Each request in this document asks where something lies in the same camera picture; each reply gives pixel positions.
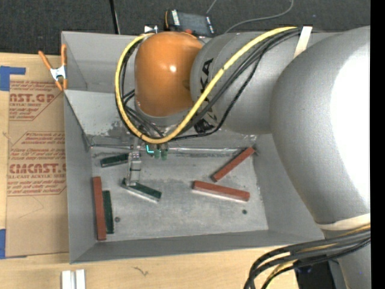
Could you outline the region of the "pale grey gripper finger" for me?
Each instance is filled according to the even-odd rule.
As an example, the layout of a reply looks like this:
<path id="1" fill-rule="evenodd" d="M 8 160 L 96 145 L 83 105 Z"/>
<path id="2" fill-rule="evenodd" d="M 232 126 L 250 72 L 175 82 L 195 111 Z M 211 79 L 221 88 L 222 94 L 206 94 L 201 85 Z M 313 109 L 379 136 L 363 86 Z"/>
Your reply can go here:
<path id="1" fill-rule="evenodd" d="M 129 172 L 139 172 L 141 170 L 140 152 L 131 152 L 129 154 Z"/>
<path id="2" fill-rule="evenodd" d="M 129 171 L 125 177 L 125 186 L 136 186 L 140 180 L 140 171 Z"/>

